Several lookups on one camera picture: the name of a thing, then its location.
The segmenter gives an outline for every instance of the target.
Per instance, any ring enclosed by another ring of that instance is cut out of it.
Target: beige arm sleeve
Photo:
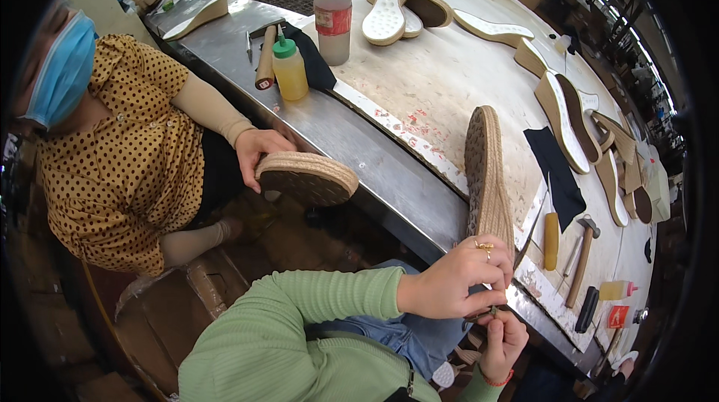
[[[181,230],[161,236],[160,251],[165,259],[165,268],[183,265],[191,261],[227,240],[230,234],[229,225],[220,220],[202,229]]]
[[[233,148],[240,134],[248,129],[256,129],[220,92],[192,71],[185,85],[170,102],[197,124],[225,137]]]

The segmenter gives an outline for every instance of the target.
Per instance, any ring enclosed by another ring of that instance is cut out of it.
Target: yellow glue bottle
[[[604,282],[599,287],[599,300],[600,301],[619,301],[620,299],[628,298],[639,287],[634,286],[632,281],[613,281]]]
[[[277,42],[272,47],[272,67],[283,100],[294,101],[309,91],[305,61],[302,59],[295,41],[285,38],[282,27],[277,25]]]

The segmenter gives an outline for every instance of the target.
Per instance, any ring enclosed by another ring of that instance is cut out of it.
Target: green bottle cap
[[[285,38],[285,35],[282,33],[282,27],[280,25],[277,25],[277,32],[277,37],[279,38],[279,40],[274,42],[274,45],[272,47],[272,52],[274,53],[274,56],[278,59],[284,59],[292,56],[295,51],[297,51],[295,41],[291,38]]]

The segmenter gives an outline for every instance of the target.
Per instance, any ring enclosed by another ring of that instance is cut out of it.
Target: blue face mask
[[[46,128],[64,121],[90,83],[95,57],[95,23],[78,12],[49,49],[37,76],[27,113]]]

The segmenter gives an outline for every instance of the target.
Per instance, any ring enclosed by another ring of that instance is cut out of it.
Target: red string bracelet
[[[494,383],[493,381],[489,380],[489,379],[487,378],[487,376],[482,372],[481,369],[480,369],[480,373],[482,374],[482,378],[485,380],[485,382],[487,382],[488,385],[490,385],[490,386],[504,386],[504,385],[507,384],[507,382],[509,382],[509,380],[512,379],[512,376],[514,375],[514,370],[513,370],[513,369],[510,370],[510,371],[509,371],[509,376],[508,376],[507,380],[505,380],[505,381],[503,381],[503,382],[501,382],[501,383]]]

